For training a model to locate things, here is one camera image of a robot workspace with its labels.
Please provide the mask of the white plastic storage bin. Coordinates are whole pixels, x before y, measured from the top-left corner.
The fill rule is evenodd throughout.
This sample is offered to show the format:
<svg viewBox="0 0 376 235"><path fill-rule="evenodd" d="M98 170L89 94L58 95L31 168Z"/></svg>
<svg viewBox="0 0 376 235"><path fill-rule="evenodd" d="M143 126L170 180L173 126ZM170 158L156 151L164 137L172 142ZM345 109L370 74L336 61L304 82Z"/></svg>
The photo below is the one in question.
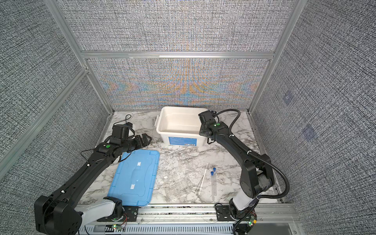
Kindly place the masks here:
<svg viewBox="0 0 376 235"><path fill-rule="evenodd" d="M199 114L205 111L205 108L163 107L156 117L156 131L166 145L202 147L207 138L199 135Z"/></svg>

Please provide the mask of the blue capped test tube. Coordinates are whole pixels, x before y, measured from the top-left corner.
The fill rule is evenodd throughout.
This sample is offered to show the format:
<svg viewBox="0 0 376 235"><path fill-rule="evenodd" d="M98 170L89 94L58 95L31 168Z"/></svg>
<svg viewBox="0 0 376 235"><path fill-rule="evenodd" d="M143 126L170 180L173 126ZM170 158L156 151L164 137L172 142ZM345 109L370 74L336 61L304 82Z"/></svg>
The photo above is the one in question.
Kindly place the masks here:
<svg viewBox="0 0 376 235"><path fill-rule="evenodd" d="M211 192L212 192L212 199L215 200L217 196L217 180L216 180L216 168L213 168L213 171L211 172Z"/></svg>
<svg viewBox="0 0 376 235"><path fill-rule="evenodd" d="M216 175L214 171L211 171L211 199L215 200L216 197Z"/></svg>

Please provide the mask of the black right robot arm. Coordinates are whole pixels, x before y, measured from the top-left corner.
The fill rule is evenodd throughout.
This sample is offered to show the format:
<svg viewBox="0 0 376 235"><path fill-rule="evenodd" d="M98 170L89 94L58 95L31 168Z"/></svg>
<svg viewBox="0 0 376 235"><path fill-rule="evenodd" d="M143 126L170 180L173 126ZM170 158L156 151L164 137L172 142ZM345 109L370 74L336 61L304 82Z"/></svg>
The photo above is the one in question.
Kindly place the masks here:
<svg viewBox="0 0 376 235"><path fill-rule="evenodd" d="M216 119L218 115L229 111L237 112L229 126ZM255 205L252 200L268 191L275 183L273 169L269 165L270 158L251 150L233 134L232 127L240 115L241 112L237 109L227 109L219 113L204 111L198 115L201 121L199 135L223 146L241 167L241 191L229 202L230 215L235 220L243 218Z"/></svg>

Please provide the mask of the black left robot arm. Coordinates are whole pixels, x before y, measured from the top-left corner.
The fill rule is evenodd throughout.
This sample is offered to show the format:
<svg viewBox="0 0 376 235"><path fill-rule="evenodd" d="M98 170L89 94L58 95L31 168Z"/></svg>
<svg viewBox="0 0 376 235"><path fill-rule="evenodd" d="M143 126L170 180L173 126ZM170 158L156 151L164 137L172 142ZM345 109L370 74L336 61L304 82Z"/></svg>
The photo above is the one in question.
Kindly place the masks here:
<svg viewBox="0 0 376 235"><path fill-rule="evenodd" d="M34 203L36 230L46 235L75 235L83 225L83 212L75 210L79 200L117 157L150 145L147 134L127 139L108 137L93 149L84 165L49 196L40 196Z"/></svg>

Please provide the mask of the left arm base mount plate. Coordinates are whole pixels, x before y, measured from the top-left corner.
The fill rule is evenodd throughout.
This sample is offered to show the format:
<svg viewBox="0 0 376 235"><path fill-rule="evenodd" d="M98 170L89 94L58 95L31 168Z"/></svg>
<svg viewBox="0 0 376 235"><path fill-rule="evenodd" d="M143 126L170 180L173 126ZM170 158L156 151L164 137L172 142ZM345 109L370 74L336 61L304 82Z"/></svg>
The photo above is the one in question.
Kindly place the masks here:
<svg viewBox="0 0 376 235"><path fill-rule="evenodd" d="M116 206L114 212L107 217L97 220L97 222L136 222L138 217L139 207L137 206Z"/></svg>

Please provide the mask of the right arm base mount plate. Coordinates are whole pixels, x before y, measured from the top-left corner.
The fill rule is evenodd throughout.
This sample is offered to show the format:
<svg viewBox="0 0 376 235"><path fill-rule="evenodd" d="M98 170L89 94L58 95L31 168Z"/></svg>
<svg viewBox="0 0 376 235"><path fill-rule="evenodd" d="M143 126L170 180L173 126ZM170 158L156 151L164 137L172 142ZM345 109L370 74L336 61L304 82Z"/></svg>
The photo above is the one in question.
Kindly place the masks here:
<svg viewBox="0 0 376 235"><path fill-rule="evenodd" d="M217 221L235 221L235 219L231 216L229 205L216 204L214 209L216 212Z"/></svg>

